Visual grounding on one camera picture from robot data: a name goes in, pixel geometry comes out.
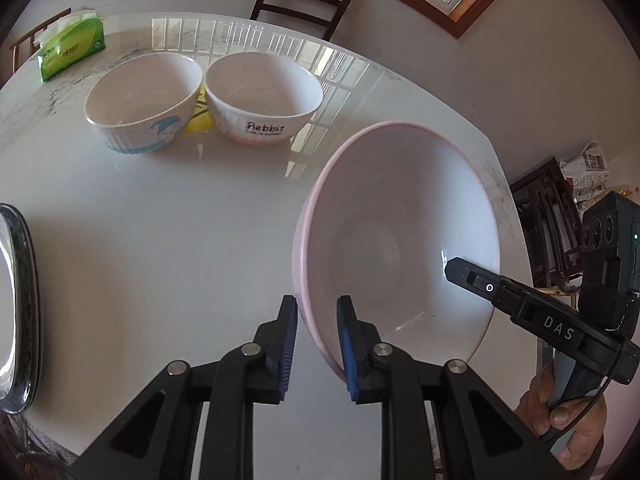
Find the black cable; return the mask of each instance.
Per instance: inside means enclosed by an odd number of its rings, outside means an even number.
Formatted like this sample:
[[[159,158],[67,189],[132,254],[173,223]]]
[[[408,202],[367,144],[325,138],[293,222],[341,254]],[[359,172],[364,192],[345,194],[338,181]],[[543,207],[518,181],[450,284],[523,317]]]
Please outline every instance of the black cable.
[[[566,435],[569,431],[571,431],[575,427],[575,425],[578,424],[578,422],[580,422],[583,419],[583,417],[589,412],[589,410],[595,405],[595,403],[600,400],[600,397],[604,393],[604,390],[607,389],[607,386],[609,386],[609,383],[611,382],[611,380],[613,379],[613,376],[616,374],[616,371],[618,370],[618,365],[620,364],[620,359],[622,359],[622,354],[625,352],[627,343],[628,343],[628,340],[625,339],[622,342],[622,345],[620,345],[620,351],[618,352],[616,361],[613,363],[613,369],[611,370],[609,376],[607,377],[607,380],[604,381],[604,384],[598,389],[593,399],[590,400],[590,402],[585,406],[585,408],[578,414],[577,417],[574,418],[574,420],[571,421],[571,423],[566,428],[564,428],[564,430],[562,430],[555,437],[553,437],[551,440],[548,441],[549,447],[552,447],[553,444],[555,444],[559,438],[561,438],[562,436]]]

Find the metal bolt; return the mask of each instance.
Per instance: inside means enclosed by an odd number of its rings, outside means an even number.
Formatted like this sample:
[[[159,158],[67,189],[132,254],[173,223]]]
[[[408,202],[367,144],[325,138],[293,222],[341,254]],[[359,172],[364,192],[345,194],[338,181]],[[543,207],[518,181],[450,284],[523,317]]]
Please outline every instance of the metal bolt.
[[[187,363],[184,361],[173,361],[169,363],[166,371],[169,375],[181,375],[187,371]]]
[[[252,355],[258,355],[262,351],[262,348],[258,343],[245,343],[242,345],[241,351],[242,355],[249,357]]]
[[[466,363],[460,359],[452,359],[447,364],[447,368],[453,374],[463,374],[466,372]]]
[[[373,353],[380,357],[387,356],[394,351],[394,348],[389,343],[378,343],[373,347]]]

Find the white bowl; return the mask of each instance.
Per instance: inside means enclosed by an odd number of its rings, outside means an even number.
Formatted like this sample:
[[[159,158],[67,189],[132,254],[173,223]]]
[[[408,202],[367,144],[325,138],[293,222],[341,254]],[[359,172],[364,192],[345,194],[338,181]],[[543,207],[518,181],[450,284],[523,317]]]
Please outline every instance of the white bowl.
[[[218,129],[247,144],[293,137],[324,98],[314,75],[292,60],[263,52],[221,57],[207,69],[205,89]]]
[[[172,52],[130,59],[109,70],[84,100],[84,116],[112,150],[162,148],[191,120],[202,69]]]
[[[359,319],[417,360],[468,360],[494,308],[449,283],[460,256],[500,271],[494,212],[460,151],[409,123],[351,137],[329,160],[300,213],[292,273],[302,317],[329,366],[342,358],[336,301],[350,294]]]

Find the hand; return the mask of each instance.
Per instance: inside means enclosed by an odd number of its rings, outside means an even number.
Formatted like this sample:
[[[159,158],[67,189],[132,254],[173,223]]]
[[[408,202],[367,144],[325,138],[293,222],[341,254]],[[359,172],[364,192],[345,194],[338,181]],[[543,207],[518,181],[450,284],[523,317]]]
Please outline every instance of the hand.
[[[549,426],[564,430],[586,407],[590,399],[568,400],[557,406],[551,414],[546,404],[554,390],[554,365],[549,363],[536,375],[529,385],[529,391],[521,398],[516,415],[535,436],[546,433]],[[607,421],[607,405],[604,396],[575,425],[575,433],[566,447],[556,457],[567,470],[583,466],[595,450]]]

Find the round table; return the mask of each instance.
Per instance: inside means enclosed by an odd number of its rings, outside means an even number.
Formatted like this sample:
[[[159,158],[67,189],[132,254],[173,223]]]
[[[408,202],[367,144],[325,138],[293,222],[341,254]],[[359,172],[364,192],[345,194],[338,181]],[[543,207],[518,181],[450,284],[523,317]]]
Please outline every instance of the round table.
[[[502,272],[530,284],[491,143],[428,92],[265,23],[153,13],[113,16],[104,28],[104,51],[44,84],[32,58],[0,91],[0,202],[30,226],[44,316],[44,370],[27,418],[63,446],[82,453],[168,362],[218,360],[274,319],[292,292],[303,202],[331,154],[371,124],[423,124],[462,150],[495,211]],[[84,120],[89,88],[126,59],[181,52],[206,68],[244,50],[290,57],[321,81],[324,103],[292,143],[251,148],[211,130],[121,155]],[[496,311],[470,364],[514,407],[536,371],[536,340]],[[254,434],[256,478],[379,475],[380,408],[350,402],[302,323],[286,400],[256,406]]]

